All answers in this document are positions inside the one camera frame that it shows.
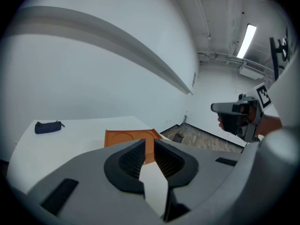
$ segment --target orange tray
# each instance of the orange tray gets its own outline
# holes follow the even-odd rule
[[[155,162],[154,159],[154,139],[162,138],[155,130],[131,130],[131,131],[105,131],[104,147],[116,145],[118,143],[129,142],[132,140],[146,139],[146,160],[145,164]]]

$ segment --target human hand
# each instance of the human hand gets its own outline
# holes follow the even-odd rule
[[[243,113],[243,111],[244,111],[244,106],[240,106],[240,113]],[[248,114],[248,118],[247,118],[246,122],[247,123],[253,122],[255,119],[255,116],[256,116],[256,108],[251,106],[249,108],[249,114]],[[224,130],[224,125],[222,123],[222,119],[219,117],[217,120],[219,121],[219,127]]]

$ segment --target white tabletop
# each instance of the white tabletop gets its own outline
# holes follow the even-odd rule
[[[53,120],[39,121],[46,123]],[[28,193],[39,180],[75,156],[103,148],[105,130],[152,129],[134,116],[128,116],[61,120],[65,127],[60,131],[37,135],[34,132],[36,122],[34,120],[21,137],[7,171],[11,186],[24,193]]]

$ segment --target fluorescent light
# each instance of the fluorescent light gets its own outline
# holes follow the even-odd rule
[[[250,46],[250,43],[254,37],[255,31],[256,31],[256,27],[248,24],[247,31],[246,31],[246,34],[244,37],[244,41],[242,43],[242,46],[240,47],[238,58],[243,58],[245,56],[245,54]]]

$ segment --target wooden floor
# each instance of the wooden floor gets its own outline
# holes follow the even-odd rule
[[[179,127],[173,127],[161,134],[173,140],[176,133],[181,133],[184,138],[181,144],[198,147],[201,149],[210,149],[215,151],[227,151],[241,153],[242,148],[233,144],[226,144],[225,141],[195,129],[188,124]]]

